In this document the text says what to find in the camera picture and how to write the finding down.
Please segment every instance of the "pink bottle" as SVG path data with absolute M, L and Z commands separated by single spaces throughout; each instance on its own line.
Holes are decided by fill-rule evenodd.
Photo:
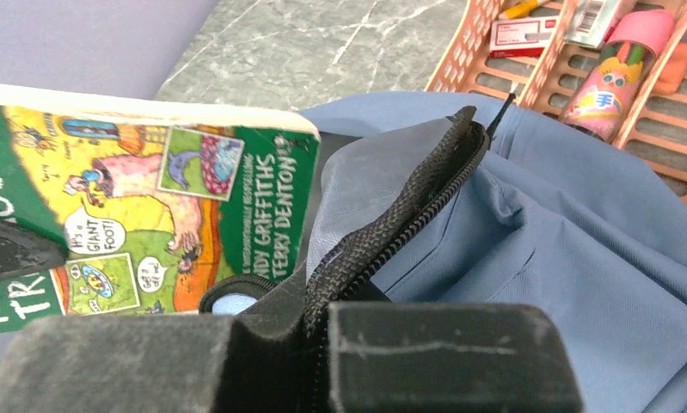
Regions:
M 596 69 L 566 105 L 563 123 L 611 142 L 674 28 L 675 18 L 663 9 L 624 16 L 606 41 Z

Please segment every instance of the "small box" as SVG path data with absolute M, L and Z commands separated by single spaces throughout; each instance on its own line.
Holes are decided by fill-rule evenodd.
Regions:
M 549 44 L 558 17 L 496 20 L 490 34 L 490 57 L 537 58 Z
M 581 0 L 566 32 L 566 42 L 600 49 L 636 3 L 636 0 Z

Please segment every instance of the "speech bubble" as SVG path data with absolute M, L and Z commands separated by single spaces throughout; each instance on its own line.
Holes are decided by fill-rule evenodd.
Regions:
M 75 254 L 110 254 L 126 241 L 126 229 L 115 219 L 96 218 L 80 206 L 64 222 L 64 237 Z
M 80 277 L 83 276 L 83 273 L 80 271 L 79 265 L 72 264 L 72 267 L 70 267 L 70 276 L 72 277 L 73 280 L 79 280 Z
M 161 289 L 167 269 L 154 256 L 145 257 L 138 265 L 138 286 L 144 293 L 155 293 Z
M 100 306 L 97 304 L 97 301 L 95 301 L 94 299 L 88 301 L 88 304 L 89 304 L 89 306 L 90 306 L 90 310 L 92 310 L 93 312 L 100 312 L 100 311 L 102 311 L 102 310 L 100 309 Z

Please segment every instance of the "red and white box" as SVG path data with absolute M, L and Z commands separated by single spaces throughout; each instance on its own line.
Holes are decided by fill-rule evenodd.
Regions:
M 550 42 L 558 17 L 496 20 L 490 32 L 490 57 L 537 58 Z

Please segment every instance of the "pink bottle cap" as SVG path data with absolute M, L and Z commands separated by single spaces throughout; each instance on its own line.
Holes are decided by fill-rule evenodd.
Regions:
M 675 17 L 667 10 L 635 11 L 624 16 L 616 25 L 607 43 L 615 41 L 640 43 L 659 56 L 670 40 L 674 29 Z

